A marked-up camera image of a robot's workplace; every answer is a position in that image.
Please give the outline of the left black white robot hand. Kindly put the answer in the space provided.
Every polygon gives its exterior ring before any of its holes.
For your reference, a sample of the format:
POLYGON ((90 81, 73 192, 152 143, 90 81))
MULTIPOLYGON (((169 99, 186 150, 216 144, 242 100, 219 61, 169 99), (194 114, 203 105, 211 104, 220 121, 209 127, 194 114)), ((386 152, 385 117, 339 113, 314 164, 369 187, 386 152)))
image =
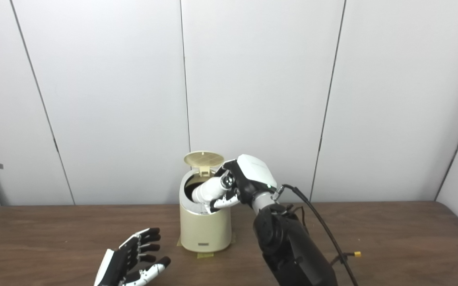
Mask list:
POLYGON ((98 268, 95 286, 145 286, 171 263, 167 256, 149 254, 160 250, 160 228, 146 228, 126 239, 116 250, 107 249, 98 268))

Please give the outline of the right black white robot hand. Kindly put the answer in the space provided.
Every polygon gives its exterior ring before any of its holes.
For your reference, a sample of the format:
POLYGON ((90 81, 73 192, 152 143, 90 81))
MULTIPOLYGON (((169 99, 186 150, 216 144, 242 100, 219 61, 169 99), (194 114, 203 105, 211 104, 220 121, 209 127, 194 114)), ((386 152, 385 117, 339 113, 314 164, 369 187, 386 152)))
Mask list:
POLYGON ((266 206, 277 203, 278 183, 268 166, 256 157, 242 154, 224 162, 215 172, 215 178, 220 182, 223 177, 231 178, 231 186, 208 203, 211 210, 241 203, 250 206, 258 215, 266 206))

